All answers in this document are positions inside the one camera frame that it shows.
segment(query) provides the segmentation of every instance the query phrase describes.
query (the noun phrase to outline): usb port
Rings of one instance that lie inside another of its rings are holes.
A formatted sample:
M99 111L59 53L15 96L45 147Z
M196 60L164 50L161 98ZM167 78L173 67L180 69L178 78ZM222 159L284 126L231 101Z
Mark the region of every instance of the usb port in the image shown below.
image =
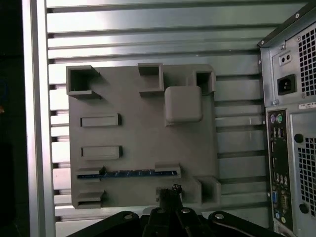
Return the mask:
M275 158L274 157L272 157L271 158L271 165L272 165L272 169L274 169L275 168L275 166L276 166L276 164L275 164Z
M280 138L284 138L285 137L285 134L284 134L284 128L279 128L279 137Z
M275 152L275 148L274 148L274 144L273 144L273 141L271 142L271 152Z
M273 137L274 138L277 137L277 128L276 127L273 128Z

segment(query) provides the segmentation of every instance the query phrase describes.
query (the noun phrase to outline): gray 3d-printed plate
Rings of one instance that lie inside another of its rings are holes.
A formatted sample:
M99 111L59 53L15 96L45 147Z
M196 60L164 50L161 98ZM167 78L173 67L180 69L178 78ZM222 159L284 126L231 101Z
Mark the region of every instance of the gray 3d-printed plate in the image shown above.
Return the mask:
M159 191L174 183L182 185L183 203L218 205L214 84L209 65L68 67L73 206L157 205ZM176 101L190 114L194 96L200 121L166 121L169 86L200 87Z

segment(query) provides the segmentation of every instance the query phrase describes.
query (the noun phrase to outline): blue circuit board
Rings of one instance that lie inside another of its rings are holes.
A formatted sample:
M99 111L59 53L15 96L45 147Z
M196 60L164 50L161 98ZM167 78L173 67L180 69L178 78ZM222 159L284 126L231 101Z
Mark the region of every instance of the blue circuit board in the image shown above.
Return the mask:
M102 174L78 175L78 179L105 179L105 178L128 178L128 177L152 177L152 176L176 176L177 171L155 172L154 169L147 170L119 170L114 172L104 172Z

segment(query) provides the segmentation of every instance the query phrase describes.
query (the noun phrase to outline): ventilation grille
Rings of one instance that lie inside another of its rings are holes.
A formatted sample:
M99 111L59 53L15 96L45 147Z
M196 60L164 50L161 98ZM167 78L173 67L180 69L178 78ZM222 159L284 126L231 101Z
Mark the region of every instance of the ventilation grille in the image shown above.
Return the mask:
M316 29L302 36L299 42L302 92L316 95Z
M305 147L298 148L302 200L311 206L316 217L316 138L305 138Z

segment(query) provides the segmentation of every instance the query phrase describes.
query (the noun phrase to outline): horizontal metal slat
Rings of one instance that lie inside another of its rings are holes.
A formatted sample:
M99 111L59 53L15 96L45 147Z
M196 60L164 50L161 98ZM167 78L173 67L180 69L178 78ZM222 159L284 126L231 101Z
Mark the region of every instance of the horizontal metal slat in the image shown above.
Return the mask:
M266 158L240 157L218 160L220 179L266 176Z
M222 195L240 194L240 193L256 193L267 190L267 182L251 182L251 183L236 183L222 184Z
M69 142L53 142L51 144L53 163L70 162Z
M261 151L265 149L264 131L217 133L218 153Z
M282 23L303 6L304 4L294 3L275 4L273 7L236 5L49 13L47 14L47 31L57 33L275 24Z
M264 116L219 117L215 119L217 127L262 125Z
M94 48L50 49L49 59L83 58L83 57L118 57L131 55L154 54L188 54L197 52L254 50L258 40L205 42L205 43L172 43L141 46L114 46Z
M228 194L228 195L222 195L221 197L222 206L243 205L243 204L248 204L248 203L266 202L266 201L268 201L267 192Z
M69 124L69 114L62 114L58 116L51 116L50 117L50 124L52 126L62 126Z
M260 80L217 81L215 86L215 101L259 100L263 98Z
M232 215L245 219L247 221L253 222L259 226L267 228L269 226L268 222L268 208L267 207L258 207L258 208L249 208L249 209L236 209L226 211ZM85 227L88 227L94 223L97 223L103 220L106 216L99 216L98 219L92 220L72 220L72 221L62 221L56 222L56 236L57 237L66 237L74 232L77 232Z
M232 2L240 3L244 2L247 3L249 0L230 0ZM252 0L251 2L265 2L265 1L271 1L271 0ZM151 5L155 3L160 3L160 4L184 4L184 3L222 3L225 4L227 3L226 0L46 0L46 6L49 8L53 7L76 7L76 6L135 6L135 5Z
M69 127L68 126L52 127L51 136L52 137L69 136Z
M243 116L249 114L263 114L264 106L262 105L241 105L241 106L219 106L215 107L217 117L225 116Z
M55 195L55 205L71 205L71 194Z
M112 36L76 36L48 39L48 48L142 45L165 43L199 43L263 39L274 28L230 29L220 31L135 33Z
M56 237L67 237L103 219L56 222Z
M67 110L69 108L66 89L50 90L50 110Z
M229 214L235 215L244 220L250 221L254 224L262 226L264 228L269 227L269 208L259 207L250 209L239 209L226 211Z
M54 190L70 189L70 168L53 169Z
M172 57L159 59L139 59L126 61L106 61L106 62L80 62L80 63L64 63L50 64L49 84L65 84L66 83L66 66L91 65L94 68L100 67L123 67L137 66L138 63L163 63L166 65L181 64L209 64L211 65L217 76L220 75L256 75L259 74L257 55L228 55L228 56L196 56L196 57Z
M120 211L133 211L136 214L142 214L145 208L149 206L137 207L105 207L100 209L75 209L72 205L56 206L55 216L63 218L102 218L114 215Z

